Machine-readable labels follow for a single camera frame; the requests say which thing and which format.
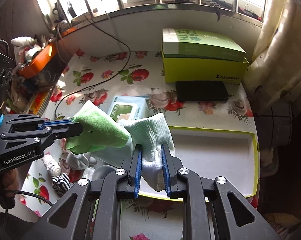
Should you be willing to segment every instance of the green box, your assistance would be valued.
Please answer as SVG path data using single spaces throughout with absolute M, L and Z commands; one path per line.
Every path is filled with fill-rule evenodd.
M 167 58 L 162 53 L 165 82 L 218 80 L 239 84 L 249 65 L 243 62 L 211 58 Z
M 245 57 L 245 51 L 225 35 L 185 29 L 163 29 L 163 53 L 166 58 L 215 58 L 238 62 L 243 62 Z

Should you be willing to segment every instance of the box lid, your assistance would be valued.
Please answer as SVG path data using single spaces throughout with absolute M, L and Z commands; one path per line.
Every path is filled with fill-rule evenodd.
M 163 29 L 165 57 L 204 57 L 242 62 L 245 51 L 219 33 L 186 29 Z

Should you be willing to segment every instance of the black phone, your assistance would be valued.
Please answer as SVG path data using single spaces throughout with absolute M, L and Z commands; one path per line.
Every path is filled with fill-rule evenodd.
M 177 100 L 227 101 L 229 95 L 222 81 L 177 81 Z

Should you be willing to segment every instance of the metal screw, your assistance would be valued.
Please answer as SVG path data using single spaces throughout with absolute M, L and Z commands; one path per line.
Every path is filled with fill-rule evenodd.
M 224 177 L 218 177 L 216 179 L 216 181 L 219 183 L 219 184 L 225 184 L 227 182 L 227 180 L 224 178 Z
M 87 183 L 88 183 L 88 179 L 80 179 L 80 180 L 78 181 L 78 184 L 79 184 L 80 186 L 85 186 L 85 185 L 87 185 Z
M 178 171 L 180 174 L 183 174 L 183 175 L 186 175 L 189 173 L 189 170 L 187 168 L 180 168 Z
M 116 174 L 117 175 L 123 175 L 123 174 L 125 174 L 125 172 L 126 171 L 124 169 L 122 169 L 122 168 L 116 170 Z

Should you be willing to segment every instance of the white wall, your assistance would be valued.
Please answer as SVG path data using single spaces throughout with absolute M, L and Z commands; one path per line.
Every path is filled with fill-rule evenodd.
M 217 22 L 215 13 L 163 9 L 131 13 L 112 19 L 119 39 L 127 43 L 132 51 L 160 50 L 163 28 L 188 28 L 222 33 L 231 37 L 246 52 L 250 61 L 261 28 L 248 22 L 221 15 Z M 97 25 L 115 35 L 109 20 Z M 7 0 L 0 9 L 0 38 L 8 42 L 18 36 L 48 34 L 36 0 Z M 70 59 L 77 49 L 89 55 L 102 57 L 121 52 L 117 41 L 101 33 L 93 26 L 79 29 L 64 37 L 60 51 L 65 59 Z
M 217 22 L 215 13 L 177 9 L 132 13 L 114 17 L 112 21 L 119 34 L 118 38 L 132 51 L 160 50 L 163 28 L 185 28 L 228 35 L 246 51 L 248 60 L 251 59 L 261 31 L 256 25 L 232 17 L 222 15 Z M 115 35 L 109 20 L 100 21 L 96 25 Z M 93 26 L 84 27 L 67 35 L 64 37 L 64 44 L 72 54 L 77 49 L 95 57 L 121 52 L 117 41 Z
M 6 0 L 0 8 L 0 39 L 49 33 L 36 0 Z

